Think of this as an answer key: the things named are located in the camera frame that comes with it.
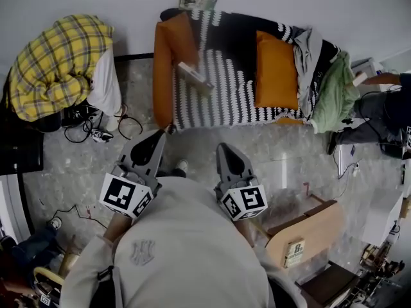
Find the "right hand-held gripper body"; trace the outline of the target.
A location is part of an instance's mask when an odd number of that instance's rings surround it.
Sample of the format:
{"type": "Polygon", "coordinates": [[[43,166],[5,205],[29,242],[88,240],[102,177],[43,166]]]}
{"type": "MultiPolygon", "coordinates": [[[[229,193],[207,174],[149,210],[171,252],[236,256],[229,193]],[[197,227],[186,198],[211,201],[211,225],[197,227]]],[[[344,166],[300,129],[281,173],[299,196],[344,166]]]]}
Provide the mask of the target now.
{"type": "Polygon", "coordinates": [[[232,221],[254,218],[267,209],[264,186],[252,171],[218,174],[220,182],[214,188],[217,204],[232,221]]]}

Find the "person's white shirt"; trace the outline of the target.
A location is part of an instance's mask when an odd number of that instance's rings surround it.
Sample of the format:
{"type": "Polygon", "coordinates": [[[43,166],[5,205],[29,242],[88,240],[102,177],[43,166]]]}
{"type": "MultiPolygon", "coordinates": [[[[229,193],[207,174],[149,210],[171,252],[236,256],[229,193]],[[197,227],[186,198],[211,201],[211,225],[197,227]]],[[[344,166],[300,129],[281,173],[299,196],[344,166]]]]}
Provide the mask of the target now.
{"type": "Polygon", "coordinates": [[[209,189],[181,177],[160,183],[121,237],[91,239],[65,278],[60,308],[308,308],[209,189]]]}

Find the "green printed box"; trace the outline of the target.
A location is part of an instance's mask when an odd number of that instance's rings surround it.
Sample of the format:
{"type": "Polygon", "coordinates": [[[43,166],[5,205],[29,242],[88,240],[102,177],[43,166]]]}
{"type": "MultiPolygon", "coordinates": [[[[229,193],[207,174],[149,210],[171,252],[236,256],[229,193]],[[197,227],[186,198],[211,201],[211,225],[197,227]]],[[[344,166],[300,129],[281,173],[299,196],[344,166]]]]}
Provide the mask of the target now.
{"type": "Polygon", "coordinates": [[[179,0],[179,10],[214,10],[218,0],[179,0]]]}

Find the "large orange cushion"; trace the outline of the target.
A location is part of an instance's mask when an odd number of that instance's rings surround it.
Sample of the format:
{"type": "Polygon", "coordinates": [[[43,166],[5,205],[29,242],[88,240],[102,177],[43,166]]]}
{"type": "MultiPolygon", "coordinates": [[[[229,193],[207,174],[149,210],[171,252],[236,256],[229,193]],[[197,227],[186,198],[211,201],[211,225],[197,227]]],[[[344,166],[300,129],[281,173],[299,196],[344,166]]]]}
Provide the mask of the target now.
{"type": "Polygon", "coordinates": [[[293,46],[263,31],[256,32],[256,107],[297,110],[297,71],[293,46]]]}

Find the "dark brown chair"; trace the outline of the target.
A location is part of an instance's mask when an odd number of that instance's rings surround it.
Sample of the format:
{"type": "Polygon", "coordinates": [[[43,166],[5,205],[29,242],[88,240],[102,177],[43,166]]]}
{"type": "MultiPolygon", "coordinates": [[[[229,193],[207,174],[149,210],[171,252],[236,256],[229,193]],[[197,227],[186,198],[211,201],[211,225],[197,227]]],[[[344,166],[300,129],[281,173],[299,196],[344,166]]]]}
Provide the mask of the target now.
{"type": "Polygon", "coordinates": [[[358,284],[360,277],[328,261],[326,267],[303,284],[296,283],[308,308],[335,308],[358,284]]]}

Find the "white box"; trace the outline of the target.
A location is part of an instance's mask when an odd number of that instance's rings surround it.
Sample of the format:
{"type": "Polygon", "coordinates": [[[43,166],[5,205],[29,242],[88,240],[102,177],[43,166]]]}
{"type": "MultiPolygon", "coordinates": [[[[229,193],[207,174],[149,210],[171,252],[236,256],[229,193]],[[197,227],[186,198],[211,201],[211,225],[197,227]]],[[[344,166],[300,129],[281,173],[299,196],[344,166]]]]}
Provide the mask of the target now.
{"type": "Polygon", "coordinates": [[[398,189],[375,189],[361,241],[380,247],[399,219],[402,201],[403,192],[398,189]]]}

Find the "person's left forearm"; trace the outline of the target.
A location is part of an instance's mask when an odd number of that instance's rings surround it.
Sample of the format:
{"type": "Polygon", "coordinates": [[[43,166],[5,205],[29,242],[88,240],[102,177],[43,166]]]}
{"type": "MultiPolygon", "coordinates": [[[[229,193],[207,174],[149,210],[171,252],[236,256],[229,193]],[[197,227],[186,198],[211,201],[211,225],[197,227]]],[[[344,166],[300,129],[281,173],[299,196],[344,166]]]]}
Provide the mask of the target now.
{"type": "Polygon", "coordinates": [[[123,214],[115,212],[113,217],[106,228],[103,238],[110,242],[114,242],[117,238],[121,237],[131,227],[133,219],[123,214]]]}

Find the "beige printed carton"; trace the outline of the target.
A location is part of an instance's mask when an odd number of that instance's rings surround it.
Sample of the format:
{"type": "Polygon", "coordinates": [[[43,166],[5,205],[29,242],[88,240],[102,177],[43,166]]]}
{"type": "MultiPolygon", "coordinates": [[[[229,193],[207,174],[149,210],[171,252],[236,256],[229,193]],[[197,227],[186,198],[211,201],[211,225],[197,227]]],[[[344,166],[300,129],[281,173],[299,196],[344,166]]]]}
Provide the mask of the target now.
{"type": "Polygon", "coordinates": [[[284,255],[284,268],[291,268],[301,262],[304,254],[304,245],[304,239],[298,239],[294,242],[288,243],[284,255]]]}

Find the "pale green blanket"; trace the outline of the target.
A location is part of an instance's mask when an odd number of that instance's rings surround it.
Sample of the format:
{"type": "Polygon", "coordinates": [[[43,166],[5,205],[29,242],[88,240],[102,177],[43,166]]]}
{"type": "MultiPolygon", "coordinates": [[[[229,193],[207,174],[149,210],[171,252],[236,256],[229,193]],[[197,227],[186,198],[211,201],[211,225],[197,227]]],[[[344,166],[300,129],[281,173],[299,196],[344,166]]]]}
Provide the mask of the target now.
{"type": "Polygon", "coordinates": [[[349,53],[341,51],[320,84],[319,99],[311,118],[315,133],[335,130],[349,118],[355,101],[360,97],[353,80],[349,53]]]}

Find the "white cabinet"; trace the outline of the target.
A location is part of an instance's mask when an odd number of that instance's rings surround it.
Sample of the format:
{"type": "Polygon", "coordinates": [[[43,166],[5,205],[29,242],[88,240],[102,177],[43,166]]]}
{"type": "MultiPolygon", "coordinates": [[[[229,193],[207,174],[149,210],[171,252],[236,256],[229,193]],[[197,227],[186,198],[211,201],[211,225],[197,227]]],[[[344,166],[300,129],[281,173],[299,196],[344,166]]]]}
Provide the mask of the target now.
{"type": "Polygon", "coordinates": [[[352,62],[351,69],[354,74],[365,73],[369,78],[384,72],[384,66],[376,62],[373,58],[352,62]]]}

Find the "wooden chair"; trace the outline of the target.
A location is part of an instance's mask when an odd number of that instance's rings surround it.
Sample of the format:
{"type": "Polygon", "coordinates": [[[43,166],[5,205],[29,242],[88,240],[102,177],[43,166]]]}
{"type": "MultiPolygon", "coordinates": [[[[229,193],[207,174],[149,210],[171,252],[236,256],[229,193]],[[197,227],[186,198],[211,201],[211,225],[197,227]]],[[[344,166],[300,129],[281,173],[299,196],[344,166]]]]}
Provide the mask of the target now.
{"type": "Polygon", "coordinates": [[[33,271],[35,289],[43,293],[59,292],[65,278],[79,258],[76,235],[73,235],[63,252],[51,261],[49,267],[36,267],[33,271]]]}

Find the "green bordered book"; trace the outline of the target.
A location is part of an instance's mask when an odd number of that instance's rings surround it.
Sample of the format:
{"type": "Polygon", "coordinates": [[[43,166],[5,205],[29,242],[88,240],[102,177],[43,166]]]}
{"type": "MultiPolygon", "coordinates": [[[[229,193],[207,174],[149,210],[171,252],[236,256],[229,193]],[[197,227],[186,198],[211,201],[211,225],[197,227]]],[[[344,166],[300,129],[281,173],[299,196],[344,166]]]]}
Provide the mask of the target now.
{"type": "Polygon", "coordinates": [[[178,64],[179,74],[183,77],[189,87],[194,88],[199,94],[209,97],[214,86],[207,78],[198,73],[193,67],[184,62],[178,64]]]}

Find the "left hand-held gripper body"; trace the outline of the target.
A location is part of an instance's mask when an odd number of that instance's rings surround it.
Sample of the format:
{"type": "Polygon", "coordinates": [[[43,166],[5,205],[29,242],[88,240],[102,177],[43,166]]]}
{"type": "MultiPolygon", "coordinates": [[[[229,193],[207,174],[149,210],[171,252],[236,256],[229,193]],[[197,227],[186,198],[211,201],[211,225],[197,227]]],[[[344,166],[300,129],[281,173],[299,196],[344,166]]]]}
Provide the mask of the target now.
{"type": "Polygon", "coordinates": [[[153,202],[161,184],[142,169],[132,170],[119,161],[105,174],[99,202],[113,212],[137,219],[153,202]]]}

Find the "light wooden side table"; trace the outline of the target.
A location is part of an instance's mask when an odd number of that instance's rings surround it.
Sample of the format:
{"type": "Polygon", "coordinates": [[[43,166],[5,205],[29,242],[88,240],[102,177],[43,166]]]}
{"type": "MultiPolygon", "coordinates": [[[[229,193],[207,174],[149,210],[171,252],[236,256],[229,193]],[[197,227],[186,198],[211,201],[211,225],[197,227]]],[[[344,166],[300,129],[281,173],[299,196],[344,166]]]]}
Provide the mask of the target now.
{"type": "Polygon", "coordinates": [[[341,204],[336,200],[324,201],[314,194],[310,197],[318,201],[319,205],[298,218],[267,230],[268,242],[265,248],[270,258],[286,271],[290,269],[283,266],[288,243],[298,239],[305,240],[304,254],[298,264],[300,265],[329,249],[339,238],[345,225],[341,204]]]}

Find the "small orange cushion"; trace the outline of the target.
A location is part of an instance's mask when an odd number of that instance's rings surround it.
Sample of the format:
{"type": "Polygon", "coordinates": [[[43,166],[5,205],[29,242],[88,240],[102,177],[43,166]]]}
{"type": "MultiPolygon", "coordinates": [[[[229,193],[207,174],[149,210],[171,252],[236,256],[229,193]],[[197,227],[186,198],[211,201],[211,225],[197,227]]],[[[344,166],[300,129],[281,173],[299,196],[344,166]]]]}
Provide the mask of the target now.
{"type": "Polygon", "coordinates": [[[158,23],[176,63],[197,66],[199,57],[193,30],[186,12],[158,23]]]}

